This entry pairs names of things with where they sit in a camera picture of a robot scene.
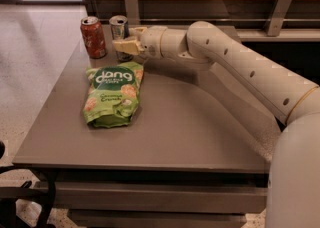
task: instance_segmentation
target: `metal bracket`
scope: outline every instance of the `metal bracket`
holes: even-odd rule
[[[292,0],[277,0],[271,18],[266,27],[268,36],[279,36],[283,20],[287,14]]]
[[[140,25],[138,0],[124,0],[129,25]]]

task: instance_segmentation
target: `concrete floor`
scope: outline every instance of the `concrete floor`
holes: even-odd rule
[[[0,165],[8,165],[51,92],[77,42],[83,6],[0,5]],[[35,179],[31,173],[1,176],[0,186]],[[52,211],[57,228],[77,227],[67,210]],[[243,228],[263,228],[264,212],[247,215]]]

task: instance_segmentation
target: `black chair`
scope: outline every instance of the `black chair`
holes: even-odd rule
[[[0,141],[0,159],[4,152],[5,145]],[[0,174],[18,169],[24,168],[15,166],[0,167]],[[47,224],[56,194],[54,180],[40,170],[29,170],[40,172],[46,178],[47,190],[42,191],[30,188],[31,181],[26,181],[21,187],[0,187],[0,228],[29,227],[16,216],[16,201],[18,199],[33,201],[41,205],[37,228],[54,227],[51,224]]]

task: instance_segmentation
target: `red soda can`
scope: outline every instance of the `red soda can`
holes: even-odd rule
[[[91,58],[101,58],[107,54],[102,25],[95,16],[81,19],[81,33],[88,55]]]

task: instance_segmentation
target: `snack bag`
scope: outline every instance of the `snack bag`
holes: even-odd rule
[[[86,71],[91,83],[83,109],[86,122],[94,127],[111,128],[130,124],[139,106],[143,66],[126,62]]]

